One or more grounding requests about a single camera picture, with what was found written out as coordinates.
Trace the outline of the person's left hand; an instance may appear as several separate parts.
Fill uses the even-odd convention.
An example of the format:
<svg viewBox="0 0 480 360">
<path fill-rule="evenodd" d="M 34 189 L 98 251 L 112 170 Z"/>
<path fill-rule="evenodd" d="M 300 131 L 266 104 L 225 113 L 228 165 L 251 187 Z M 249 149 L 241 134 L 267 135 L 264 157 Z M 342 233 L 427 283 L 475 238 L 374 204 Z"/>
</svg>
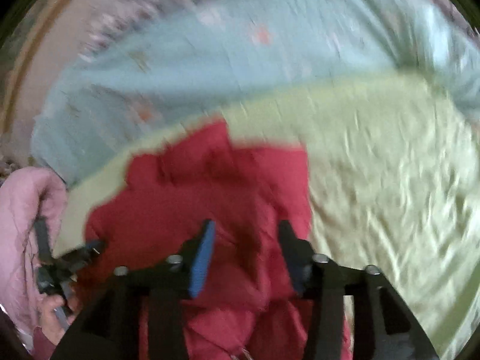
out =
<svg viewBox="0 0 480 360">
<path fill-rule="evenodd" d="M 77 295 L 73 292 L 71 296 L 67 299 L 67 304 L 72 314 L 67 317 L 67 323 L 71 325 L 75 318 L 78 315 L 79 309 L 79 299 Z M 64 299 L 59 295 L 47 296 L 45 297 L 40 306 L 40 328 L 43 335 L 51 342 L 53 345 L 58 345 L 61 339 L 64 336 L 66 330 L 63 328 L 63 325 L 59 321 L 59 318 L 55 314 L 57 309 L 61 309 L 64 305 Z"/>
</svg>

